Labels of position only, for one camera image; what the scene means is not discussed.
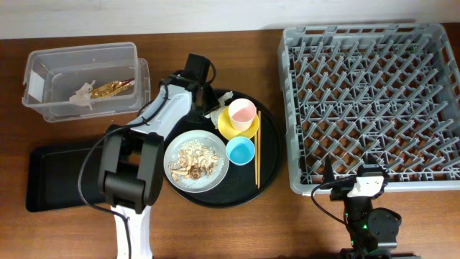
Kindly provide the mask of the white tissue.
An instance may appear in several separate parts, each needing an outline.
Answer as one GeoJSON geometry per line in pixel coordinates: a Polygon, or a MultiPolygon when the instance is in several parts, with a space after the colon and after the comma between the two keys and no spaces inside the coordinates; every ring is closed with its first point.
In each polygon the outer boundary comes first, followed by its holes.
{"type": "Polygon", "coordinates": [[[210,114],[207,114],[205,116],[206,119],[210,119],[212,121],[212,123],[213,123],[213,125],[215,126],[216,129],[218,128],[219,116],[222,113],[222,111],[225,110],[225,108],[226,108],[225,102],[228,101],[229,99],[231,99],[233,97],[233,95],[234,94],[233,94],[232,91],[228,91],[223,96],[219,97],[218,98],[219,107],[217,109],[213,110],[210,114]]]}
{"type": "Polygon", "coordinates": [[[95,80],[92,80],[91,83],[84,83],[82,87],[69,98],[69,102],[77,106],[88,106],[90,110],[92,110],[91,97],[95,82],[95,80]]]}

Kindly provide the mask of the yellow bowl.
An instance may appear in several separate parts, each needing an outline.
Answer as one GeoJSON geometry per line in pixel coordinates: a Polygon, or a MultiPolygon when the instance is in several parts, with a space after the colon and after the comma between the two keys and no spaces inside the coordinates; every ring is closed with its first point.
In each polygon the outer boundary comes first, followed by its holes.
{"type": "Polygon", "coordinates": [[[234,137],[253,138],[259,129],[259,117],[256,115],[251,126],[245,131],[238,131],[233,128],[229,116],[229,108],[226,107],[218,117],[218,131],[221,135],[230,140],[234,137]]]}

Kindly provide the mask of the pink cup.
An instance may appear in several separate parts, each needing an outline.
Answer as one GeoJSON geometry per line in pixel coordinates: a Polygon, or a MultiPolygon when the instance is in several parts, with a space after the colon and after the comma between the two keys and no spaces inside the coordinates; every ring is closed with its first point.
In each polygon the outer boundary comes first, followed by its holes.
{"type": "Polygon", "coordinates": [[[250,128],[257,112],[254,103],[248,99],[236,99],[229,105],[229,117],[235,130],[245,131],[250,128]]]}

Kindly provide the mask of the blue cup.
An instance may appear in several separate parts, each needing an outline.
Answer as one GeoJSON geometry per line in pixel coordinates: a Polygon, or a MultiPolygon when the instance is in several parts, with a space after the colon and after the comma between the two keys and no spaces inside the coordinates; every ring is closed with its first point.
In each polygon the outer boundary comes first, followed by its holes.
{"type": "Polygon", "coordinates": [[[246,165],[255,156],[254,143],[246,137],[234,137],[226,144],[226,155],[233,164],[246,165]]]}

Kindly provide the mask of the gold foil wrapper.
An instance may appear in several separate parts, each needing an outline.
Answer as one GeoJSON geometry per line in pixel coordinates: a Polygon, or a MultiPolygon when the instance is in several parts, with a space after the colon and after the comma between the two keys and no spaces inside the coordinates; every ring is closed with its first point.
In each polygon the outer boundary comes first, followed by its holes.
{"type": "Polygon", "coordinates": [[[134,85],[134,82],[135,82],[134,78],[130,78],[125,81],[113,81],[111,83],[106,83],[92,90],[91,98],[99,99],[99,98],[115,96],[131,88],[134,85]]]}

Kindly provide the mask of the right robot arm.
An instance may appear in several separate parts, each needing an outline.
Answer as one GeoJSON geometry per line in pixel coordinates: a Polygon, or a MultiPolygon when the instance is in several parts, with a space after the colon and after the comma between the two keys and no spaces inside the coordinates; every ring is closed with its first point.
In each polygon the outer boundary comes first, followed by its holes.
{"type": "Polygon", "coordinates": [[[372,201],[385,192],[390,179],[388,169],[373,155],[367,155],[356,174],[335,178],[329,156],[325,158],[322,184],[311,191],[312,202],[326,215],[343,224],[351,239],[351,248],[343,248],[340,258],[416,258],[414,254],[393,254],[402,217],[391,209],[374,208],[372,201]],[[315,198],[317,190],[330,190],[331,201],[344,203],[343,217],[324,209],[315,198]]]}

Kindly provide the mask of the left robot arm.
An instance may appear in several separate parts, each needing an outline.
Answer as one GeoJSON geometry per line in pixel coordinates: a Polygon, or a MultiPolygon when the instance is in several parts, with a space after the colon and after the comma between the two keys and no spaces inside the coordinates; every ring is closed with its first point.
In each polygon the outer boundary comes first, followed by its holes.
{"type": "Polygon", "coordinates": [[[110,205],[107,213],[115,217],[118,258],[152,258],[150,212],[176,145],[186,140],[210,140],[218,153],[214,168],[221,175],[229,169],[226,145],[209,131],[185,132],[165,146],[165,139],[180,120],[199,110],[194,104],[198,94],[203,95],[201,110],[212,112],[219,107],[205,76],[178,71],[160,81],[158,96],[140,109],[136,119],[123,127],[111,127],[96,142],[103,147],[98,187],[110,205]]]}

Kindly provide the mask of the grey dishwasher rack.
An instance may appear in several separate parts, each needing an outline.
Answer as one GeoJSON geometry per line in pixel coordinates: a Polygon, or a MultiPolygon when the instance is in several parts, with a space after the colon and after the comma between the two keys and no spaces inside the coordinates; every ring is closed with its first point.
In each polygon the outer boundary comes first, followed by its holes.
{"type": "Polygon", "coordinates": [[[284,29],[277,51],[291,190],[307,196],[368,155],[387,191],[459,188],[459,67],[440,24],[284,29]]]}

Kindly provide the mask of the clear plastic waste bin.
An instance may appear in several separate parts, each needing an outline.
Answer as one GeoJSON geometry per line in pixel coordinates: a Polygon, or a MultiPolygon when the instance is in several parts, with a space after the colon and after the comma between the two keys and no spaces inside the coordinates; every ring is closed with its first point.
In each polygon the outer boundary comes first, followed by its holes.
{"type": "Polygon", "coordinates": [[[24,85],[23,105],[40,113],[47,122],[137,112],[150,100],[148,64],[139,58],[132,42],[33,51],[27,60],[24,85]],[[130,78],[135,82],[126,91],[91,99],[92,110],[69,102],[84,83],[95,80],[95,89],[130,78]]]}

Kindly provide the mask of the round black tray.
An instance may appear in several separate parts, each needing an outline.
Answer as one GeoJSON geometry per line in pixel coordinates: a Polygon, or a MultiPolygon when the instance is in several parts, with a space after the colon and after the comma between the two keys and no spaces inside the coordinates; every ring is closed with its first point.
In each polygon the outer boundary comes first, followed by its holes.
{"type": "Polygon", "coordinates": [[[262,113],[260,187],[255,185],[253,162],[243,166],[230,164],[226,176],[216,187],[197,194],[180,190],[175,186],[176,182],[168,178],[169,174],[165,173],[165,182],[180,196],[194,204],[219,209],[244,204],[263,193],[280,172],[284,155],[284,140],[276,119],[270,110],[255,98],[235,91],[232,99],[238,98],[249,99],[262,113]]]}

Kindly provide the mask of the right wooden chopstick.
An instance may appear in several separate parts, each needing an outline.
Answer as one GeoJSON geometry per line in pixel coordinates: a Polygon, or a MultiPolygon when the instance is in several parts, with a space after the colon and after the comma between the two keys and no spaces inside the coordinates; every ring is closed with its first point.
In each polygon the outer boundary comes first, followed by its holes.
{"type": "Polygon", "coordinates": [[[259,128],[257,131],[257,188],[260,189],[261,181],[261,128],[262,128],[262,115],[261,111],[258,111],[259,128]]]}

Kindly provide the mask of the wooden chopstick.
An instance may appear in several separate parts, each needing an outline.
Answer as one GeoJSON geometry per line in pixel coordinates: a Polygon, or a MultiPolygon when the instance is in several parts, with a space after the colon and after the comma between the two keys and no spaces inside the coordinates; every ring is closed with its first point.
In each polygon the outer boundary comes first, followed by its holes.
{"type": "Polygon", "coordinates": [[[261,181],[261,128],[262,128],[262,115],[261,111],[258,111],[259,128],[257,131],[257,188],[260,189],[261,181]]]}
{"type": "Polygon", "coordinates": [[[259,188],[259,173],[258,173],[258,132],[254,135],[254,170],[255,170],[255,184],[259,188]]]}

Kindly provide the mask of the grey plate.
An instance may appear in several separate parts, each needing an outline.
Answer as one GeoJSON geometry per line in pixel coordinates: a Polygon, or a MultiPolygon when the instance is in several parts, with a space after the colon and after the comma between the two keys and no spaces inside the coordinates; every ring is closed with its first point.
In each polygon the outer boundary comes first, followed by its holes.
{"type": "Polygon", "coordinates": [[[216,188],[225,178],[229,159],[224,142],[204,130],[191,130],[177,136],[164,157],[168,181],[181,191],[197,194],[216,188]]]}

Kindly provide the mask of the left wooden chopstick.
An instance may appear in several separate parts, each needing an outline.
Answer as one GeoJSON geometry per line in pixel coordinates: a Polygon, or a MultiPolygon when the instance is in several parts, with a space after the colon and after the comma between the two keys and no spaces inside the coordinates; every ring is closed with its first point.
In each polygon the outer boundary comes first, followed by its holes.
{"type": "Polygon", "coordinates": [[[254,170],[255,170],[255,184],[259,188],[259,173],[258,173],[258,132],[254,135],[254,170]]]}

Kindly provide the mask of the black rectangular tray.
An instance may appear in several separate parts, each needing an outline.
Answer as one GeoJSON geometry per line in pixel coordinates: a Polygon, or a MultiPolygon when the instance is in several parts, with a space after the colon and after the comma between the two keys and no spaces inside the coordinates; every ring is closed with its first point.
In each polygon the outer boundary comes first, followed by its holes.
{"type": "Polygon", "coordinates": [[[83,206],[78,174],[94,141],[35,148],[29,157],[25,207],[43,212],[83,206]]]}

